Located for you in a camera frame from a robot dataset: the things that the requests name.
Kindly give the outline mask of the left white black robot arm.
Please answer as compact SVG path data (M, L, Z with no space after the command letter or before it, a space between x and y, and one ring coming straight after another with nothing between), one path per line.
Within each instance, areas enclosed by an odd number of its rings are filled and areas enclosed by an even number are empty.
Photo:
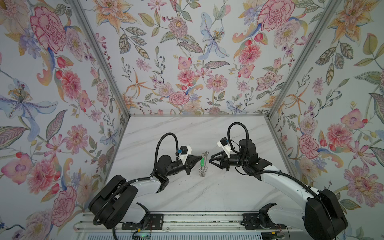
M93 225L103 225L108 230L119 223L132 225L137 230L146 228L151 212L136 199L162 192L170 182L169 176L180 172L189 175L203 159L203 156L182 155L173 161L170 156L163 155L150 177L128 181L121 175L114 176L89 204L89 210L94 214Z

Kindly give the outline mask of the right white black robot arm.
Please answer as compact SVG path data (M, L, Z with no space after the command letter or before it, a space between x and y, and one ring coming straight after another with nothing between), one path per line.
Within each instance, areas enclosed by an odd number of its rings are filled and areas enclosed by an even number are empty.
M348 228L348 221L336 195L328 190L318 190L276 168L258 156L251 140L239 142L239 150L227 138L218 143L221 152L211 156L209 162L228 171L231 166L243 168L245 175L269 184L289 197L300 208L283 208L268 203L258 210L256 223L264 228L285 225L306 231L314 240L335 240Z

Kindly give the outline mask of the aluminium mounting rail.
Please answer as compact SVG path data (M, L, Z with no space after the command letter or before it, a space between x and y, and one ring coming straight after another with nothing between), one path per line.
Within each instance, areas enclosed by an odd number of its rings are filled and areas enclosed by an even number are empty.
M258 212L153 212L148 223L141 228L123 220L113 227L116 232L141 230L141 232L256 232L279 231L303 232L304 223L299 223L302 217L297 211L293 216L285 215L286 220L270 218L273 225L262 227Z

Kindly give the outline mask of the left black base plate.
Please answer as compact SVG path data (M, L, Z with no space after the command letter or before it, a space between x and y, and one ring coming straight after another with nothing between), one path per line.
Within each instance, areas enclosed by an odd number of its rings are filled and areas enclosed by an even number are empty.
M162 230L164 224L164 214L146 214L139 223L125 222L122 230Z

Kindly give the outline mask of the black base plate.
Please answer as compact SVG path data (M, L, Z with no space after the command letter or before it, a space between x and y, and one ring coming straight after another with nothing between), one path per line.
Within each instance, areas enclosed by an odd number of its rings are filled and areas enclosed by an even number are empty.
M125 222L122 230L162 230L164 224L164 214L146 214L139 223Z
M285 230L287 227L285 225L275 224L266 214L259 213L250 213L242 214L243 220L241 225L246 228L246 230Z

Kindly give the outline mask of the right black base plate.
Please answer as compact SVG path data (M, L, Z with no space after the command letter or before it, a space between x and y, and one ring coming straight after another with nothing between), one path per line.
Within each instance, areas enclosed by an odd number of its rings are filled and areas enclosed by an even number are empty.
M275 224L266 214L259 213L250 213L242 214L243 220L241 225L246 228L246 230L285 230L287 227L285 225Z

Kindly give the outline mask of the right aluminium corner post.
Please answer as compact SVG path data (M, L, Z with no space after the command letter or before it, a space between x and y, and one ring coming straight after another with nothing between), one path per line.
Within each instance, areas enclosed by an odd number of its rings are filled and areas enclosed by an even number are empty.
M272 117L278 112L278 109L280 105L282 104L288 90L290 89L291 85L295 81L298 73L300 72L301 68L305 64L306 60L310 56L311 52L315 48L319 37L323 33L323 31L326 28L326 24L329 21L330 17L335 12L335 7L337 7L339 4L337 1L326 1L327 5L325 9L323 10L323 13L320 15L320 18L318 20L317 25L315 26L315 29L312 31L312 36L309 38L307 44L304 46L303 51L297 58L297 61L295 65L293 66L292 71L289 73L287 80L285 81L282 89L280 90L274 105L269 110L267 114L265 114L266 119L271 120Z

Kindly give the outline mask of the aluminium corner post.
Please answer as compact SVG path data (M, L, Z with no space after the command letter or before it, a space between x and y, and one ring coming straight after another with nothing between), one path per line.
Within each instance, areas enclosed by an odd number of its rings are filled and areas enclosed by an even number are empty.
M326 28L326 24L329 21L330 17L335 12L335 7L337 7L339 4L337 1L326 1L327 5L325 9L323 10L323 13L320 15L320 18L318 20L317 25L315 26L315 29L312 31L312 36L309 38L307 44L304 46L303 51L297 58L297 61L295 65L293 66L292 71L289 73L287 80L285 81L282 89L280 90L274 105L269 110L267 114L265 114L266 119L271 120L272 117L278 112L278 109L280 105L282 104L288 90L290 89L291 85L295 81L298 73L300 72L301 68L305 64L306 60L310 56L311 52L315 48L319 37L323 33L323 31Z
M117 83L114 79L112 70L110 66L108 65L107 60L104 57L103 51L100 47L100 44L97 40L96 34L94 33L88 18L86 16L85 10L83 9L80 1L77 0L69 0L69 4L71 8L73 9L73 12L76 15L76 18L80 24L80 26L84 29L86 38L92 48L92 50L95 53L95 58L97 62L100 65L101 70L106 76L107 82L110 84L110 87L112 88L112 92L114 93L116 100L118 102L118 105L120 107L120 110L122 111L123 115L129 120L130 114L129 110L126 107L126 104L123 100L122 94L119 91L119 88L117 86Z

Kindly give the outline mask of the left aluminium corner post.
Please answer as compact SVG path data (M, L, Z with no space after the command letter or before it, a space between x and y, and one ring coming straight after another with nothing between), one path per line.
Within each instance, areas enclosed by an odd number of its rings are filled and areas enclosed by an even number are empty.
M101 70L106 76L107 82L110 84L110 87L112 88L112 92L114 93L116 100L118 102L118 105L120 107L120 110L122 111L123 115L129 120L130 114L129 110L126 107L126 104L123 100L122 94L119 91L119 88L117 86L117 83L114 79L112 70L110 66L108 65L107 60L104 57L103 51L100 47L100 44L97 40L96 34L94 33L88 18L86 16L85 10L83 9L80 1L77 0L69 0L69 4L71 8L73 9L73 12L76 15L76 18L80 24L80 26L84 29L86 38L92 48L92 50L95 53L95 58L97 62L100 65Z

